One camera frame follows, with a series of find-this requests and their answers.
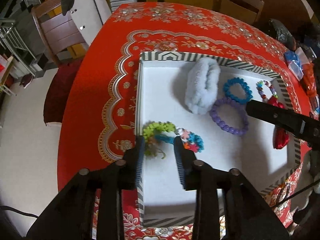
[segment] orange plastic bag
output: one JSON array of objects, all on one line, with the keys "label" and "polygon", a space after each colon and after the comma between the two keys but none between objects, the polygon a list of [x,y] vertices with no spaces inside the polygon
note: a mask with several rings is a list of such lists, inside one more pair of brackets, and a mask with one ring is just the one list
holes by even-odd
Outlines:
[{"label": "orange plastic bag", "polygon": [[300,83],[305,90],[308,97],[314,97],[317,95],[316,90],[316,79],[313,73],[313,64],[303,64],[302,65],[303,78]]}]

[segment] red bow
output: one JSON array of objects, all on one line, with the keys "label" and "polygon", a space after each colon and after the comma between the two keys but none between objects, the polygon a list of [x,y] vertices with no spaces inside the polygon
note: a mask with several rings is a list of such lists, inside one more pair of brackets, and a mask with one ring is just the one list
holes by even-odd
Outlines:
[{"label": "red bow", "polygon": [[[282,103],[280,103],[278,101],[277,98],[275,98],[274,96],[272,96],[269,100],[268,100],[268,104],[269,105],[273,105],[273,106],[277,106],[280,108],[285,108],[284,105]],[[275,127],[276,132],[275,132],[275,137],[274,137],[274,144],[273,144],[273,148],[274,149],[282,149],[284,146],[286,146],[289,142],[289,134],[281,127]]]}]

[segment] floor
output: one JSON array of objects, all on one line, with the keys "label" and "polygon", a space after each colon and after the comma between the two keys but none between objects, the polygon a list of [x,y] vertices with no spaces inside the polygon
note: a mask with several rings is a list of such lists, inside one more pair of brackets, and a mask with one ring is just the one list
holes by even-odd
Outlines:
[{"label": "floor", "polygon": [[[43,105],[57,69],[47,70],[17,96],[6,97],[1,111],[0,202],[39,215],[58,193],[57,155],[60,127],[43,122]],[[25,236],[34,218],[6,211],[18,232]]]}]

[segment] black cable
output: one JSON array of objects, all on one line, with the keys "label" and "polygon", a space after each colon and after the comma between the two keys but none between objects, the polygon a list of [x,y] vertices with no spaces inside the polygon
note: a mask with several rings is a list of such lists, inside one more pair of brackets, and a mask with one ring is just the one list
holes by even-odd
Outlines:
[{"label": "black cable", "polygon": [[297,191],[296,193],[292,194],[290,197],[285,198],[284,200],[280,201],[279,203],[275,204],[274,206],[272,206],[271,208],[275,208],[277,206],[280,206],[281,204],[283,204],[284,202],[286,202],[289,199],[292,199],[293,197],[295,197],[296,195],[299,195],[300,193],[304,192],[305,190],[307,190],[308,188],[311,188],[315,185],[317,185],[320,182],[320,179],[316,180],[315,182],[311,183],[310,185],[304,187],[303,189]]},{"label": "black cable", "polygon": [[18,213],[18,214],[20,214],[20,215],[23,215],[23,216],[38,218],[38,216],[36,216],[36,215],[34,215],[34,214],[25,213],[25,212],[22,212],[22,211],[20,211],[20,210],[15,209],[15,208],[12,208],[12,207],[0,206],[0,208],[1,208],[2,210],[10,210],[10,211],[16,212],[16,213]]}]

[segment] purple hair tie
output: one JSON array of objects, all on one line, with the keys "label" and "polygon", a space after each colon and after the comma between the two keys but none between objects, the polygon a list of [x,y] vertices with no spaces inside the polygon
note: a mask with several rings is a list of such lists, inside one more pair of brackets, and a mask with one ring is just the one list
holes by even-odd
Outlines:
[{"label": "purple hair tie", "polygon": [[[226,124],[225,121],[221,120],[220,116],[218,116],[217,113],[217,109],[219,106],[223,105],[223,104],[228,104],[230,106],[232,106],[234,109],[236,109],[240,115],[240,117],[242,118],[244,127],[242,129],[236,129],[232,126],[229,126]],[[248,122],[248,117],[247,117],[247,113],[244,110],[243,106],[239,103],[237,103],[236,101],[232,100],[231,98],[222,98],[222,99],[218,99],[214,105],[212,106],[210,112],[209,112],[212,120],[224,131],[234,134],[234,135],[238,135],[238,136],[242,136],[244,135],[248,129],[249,129],[249,122]]]}]

